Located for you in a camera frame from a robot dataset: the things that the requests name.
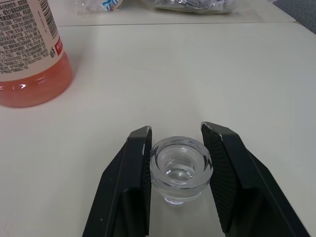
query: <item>plastic bag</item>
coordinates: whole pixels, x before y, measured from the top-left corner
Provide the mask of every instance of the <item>plastic bag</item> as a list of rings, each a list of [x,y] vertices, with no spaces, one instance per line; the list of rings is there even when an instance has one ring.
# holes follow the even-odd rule
[[[202,14],[229,13],[236,7],[236,0],[142,0],[153,8]]]
[[[90,14],[101,11],[116,11],[123,0],[75,0],[77,13]]]

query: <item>red label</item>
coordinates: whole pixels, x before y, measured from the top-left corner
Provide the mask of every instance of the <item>red label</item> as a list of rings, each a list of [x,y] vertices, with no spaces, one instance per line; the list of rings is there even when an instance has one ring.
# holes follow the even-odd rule
[[[63,51],[63,43],[61,42],[60,37],[59,37],[58,42],[55,44],[55,49],[56,49],[56,52],[57,52],[58,56],[61,53],[61,51]]]

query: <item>glass rim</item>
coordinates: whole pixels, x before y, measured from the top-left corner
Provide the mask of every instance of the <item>glass rim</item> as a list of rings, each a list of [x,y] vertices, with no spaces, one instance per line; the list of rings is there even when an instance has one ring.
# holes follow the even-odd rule
[[[207,158],[208,162],[206,162],[206,164],[204,165],[204,172],[202,173],[199,179],[193,178],[187,181],[179,181],[177,179],[168,177],[165,173],[163,173],[159,169],[158,164],[156,163],[156,157],[159,155],[162,149],[168,146],[172,146],[172,145],[190,146],[193,149],[197,150],[201,154],[202,157]],[[209,182],[210,177],[213,173],[213,166],[212,166],[210,153],[208,149],[201,142],[190,137],[173,136],[173,137],[164,138],[153,146],[151,154],[150,154],[150,170],[154,178],[162,182],[164,185],[175,187],[178,189],[186,189],[186,188],[191,189],[191,188],[200,187]]]

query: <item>small glass cup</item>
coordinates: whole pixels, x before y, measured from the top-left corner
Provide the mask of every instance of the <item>small glass cup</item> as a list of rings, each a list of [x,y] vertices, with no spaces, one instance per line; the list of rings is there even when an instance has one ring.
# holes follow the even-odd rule
[[[171,205],[198,197],[209,184],[213,166],[208,149],[189,137],[169,137],[151,152],[152,184]]]

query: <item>white tabletop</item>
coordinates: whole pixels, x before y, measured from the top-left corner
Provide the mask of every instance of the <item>white tabletop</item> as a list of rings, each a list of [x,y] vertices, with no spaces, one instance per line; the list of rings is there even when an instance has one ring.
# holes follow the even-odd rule
[[[237,132],[316,235],[313,33],[296,23],[59,31],[71,87],[43,105],[0,107],[1,237],[81,236],[101,174],[131,131],[151,125],[154,141],[201,141],[201,121]],[[210,190],[194,207],[160,201],[154,194],[151,236],[223,236]]]
[[[82,16],[76,14],[74,2],[76,1],[49,0],[49,5],[58,26],[295,21],[294,18],[268,0],[237,0],[236,12],[226,15],[154,11],[147,9],[141,3],[141,0],[124,0],[119,11]]]

